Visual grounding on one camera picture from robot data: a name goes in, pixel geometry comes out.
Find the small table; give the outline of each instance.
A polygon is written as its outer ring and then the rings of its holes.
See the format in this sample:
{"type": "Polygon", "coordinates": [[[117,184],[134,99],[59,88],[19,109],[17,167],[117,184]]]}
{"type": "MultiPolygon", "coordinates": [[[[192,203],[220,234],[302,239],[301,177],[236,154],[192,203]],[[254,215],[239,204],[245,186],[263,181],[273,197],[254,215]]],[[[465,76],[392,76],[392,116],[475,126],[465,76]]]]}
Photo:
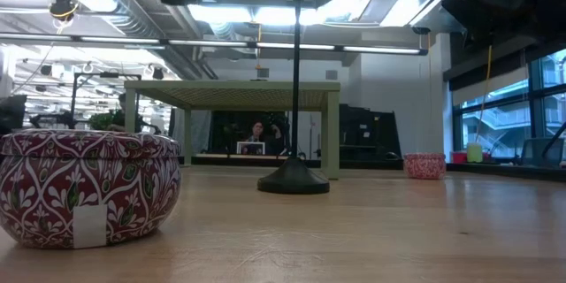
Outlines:
{"type": "MultiPolygon", "coordinates": [[[[185,110],[185,163],[191,162],[191,111],[291,111],[293,82],[232,80],[127,80],[126,130],[135,127],[135,95],[139,93],[185,110]]],[[[322,112],[322,171],[339,178],[340,83],[300,83],[299,111],[322,112]]]]}

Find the white label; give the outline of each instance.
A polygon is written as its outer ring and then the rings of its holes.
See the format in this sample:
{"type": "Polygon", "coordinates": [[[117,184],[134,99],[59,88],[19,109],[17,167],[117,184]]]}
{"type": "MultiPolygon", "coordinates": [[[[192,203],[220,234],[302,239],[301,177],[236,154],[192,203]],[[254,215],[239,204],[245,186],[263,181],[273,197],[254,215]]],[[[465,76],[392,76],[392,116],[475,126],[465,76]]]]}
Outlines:
{"type": "Polygon", "coordinates": [[[105,204],[81,206],[73,209],[74,248],[93,248],[106,245],[105,204]]]}

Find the black lamp pole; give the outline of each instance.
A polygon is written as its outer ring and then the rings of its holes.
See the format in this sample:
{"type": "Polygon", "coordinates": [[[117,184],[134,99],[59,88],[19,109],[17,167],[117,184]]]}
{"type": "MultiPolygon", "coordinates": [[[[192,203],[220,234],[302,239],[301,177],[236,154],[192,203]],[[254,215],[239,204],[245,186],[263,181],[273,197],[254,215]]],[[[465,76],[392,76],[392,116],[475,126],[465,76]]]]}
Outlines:
{"type": "Polygon", "coordinates": [[[294,61],[293,61],[293,134],[291,156],[272,174],[257,181],[257,189],[275,194],[314,195],[330,191],[330,183],[324,177],[311,172],[297,156],[299,140],[299,64],[301,62],[301,1],[295,1],[294,61]]]}

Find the person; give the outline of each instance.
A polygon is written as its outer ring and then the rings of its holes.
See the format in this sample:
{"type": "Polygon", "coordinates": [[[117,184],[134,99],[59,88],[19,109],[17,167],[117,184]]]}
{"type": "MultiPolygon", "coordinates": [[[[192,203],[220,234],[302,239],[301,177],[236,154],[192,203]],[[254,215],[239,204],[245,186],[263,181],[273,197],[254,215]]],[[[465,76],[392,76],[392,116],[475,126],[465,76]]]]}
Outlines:
{"type": "Polygon", "coordinates": [[[272,124],[273,136],[264,136],[264,124],[256,121],[251,128],[251,136],[246,142],[265,142],[266,155],[279,155],[285,148],[283,134],[277,125],[272,124]]]}
{"type": "MultiPolygon", "coordinates": [[[[119,100],[119,104],[120,104],[120,109],[116,111],[116,114],[114,114],[114,118],[112,119],[112,124],[108,125],[108,127],[106,128],[106,130],[109,131],[114,131],[114,132],[125,132],[126,131],[126,93],[120,94],[118,96],[118,100],[119,100]]],[[[142,131],[142,126],[147,126],[148,124],[146,124],[143,121],[142,116],[140,116],[138,114],[136,120],[135,120],[135,132],[139,133],[142,131]]]]}

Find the green table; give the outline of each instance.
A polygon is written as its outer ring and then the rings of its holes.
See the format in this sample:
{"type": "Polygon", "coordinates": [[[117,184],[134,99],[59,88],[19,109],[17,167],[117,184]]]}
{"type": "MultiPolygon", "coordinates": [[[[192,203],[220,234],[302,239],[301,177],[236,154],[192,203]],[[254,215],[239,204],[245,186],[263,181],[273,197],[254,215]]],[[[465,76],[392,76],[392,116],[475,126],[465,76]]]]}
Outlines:
{"type": "MultiPolygon", "coordinates": [[[[134,131],[135,95],[139,93],[185,110],[185,163],[191,162],[191,111],[291,111],[293,82],[231,80],[128,80],[126,130],[134,131]]],[[[322,171],[339,178],[340,83],[300,84],[299,111],[322,112],[322,171]]]]}

